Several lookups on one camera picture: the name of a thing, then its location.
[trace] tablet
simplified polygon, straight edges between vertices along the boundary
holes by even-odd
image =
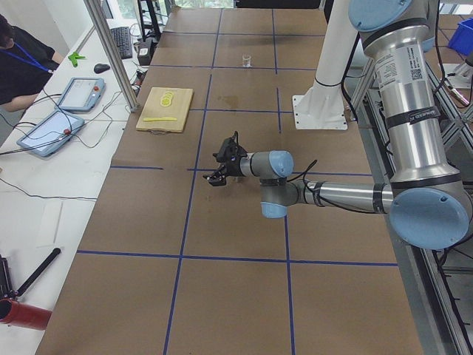
[[[58,101],[69,112],[88,112],[100,100],[105,88],[102,78],[72,78]]]
[[[83,118],[57,109],[16,143],[36,155],[47,157],[57,152],[83,125]]]

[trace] robotic arm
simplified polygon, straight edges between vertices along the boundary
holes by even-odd
[[[385,184],[287,180],[288,152],[247,153],[237,133],[216,156],[220,167],[206,176],[213,186],[226,176],[256,176],[266,217],[284,217],[295,203],[336,206],[354,212],[388,213],[408,243],[444,249],[472,232],[472,199],[460,172],[446,161],[438,108],[428,82],[423,48],[432,46],[437,1],[352,0],[349,18],[364,52],[375,61],[396,173]]]

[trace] small glass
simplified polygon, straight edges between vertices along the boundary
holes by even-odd
[[[243,59],[243,67],[244,68],[251,68],[251,55],[244,54],[242,59]]]

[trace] blue box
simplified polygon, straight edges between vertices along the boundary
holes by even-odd
[[[464,55],[470,54],[473,50],[473,18],[458,24],[458,28],[449,42],[449,48]]]

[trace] cutting board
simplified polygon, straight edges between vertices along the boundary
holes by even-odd
[[[193,94],[193,89],[153,87],[146,99],[136,129],[181,133],[186,125]]]

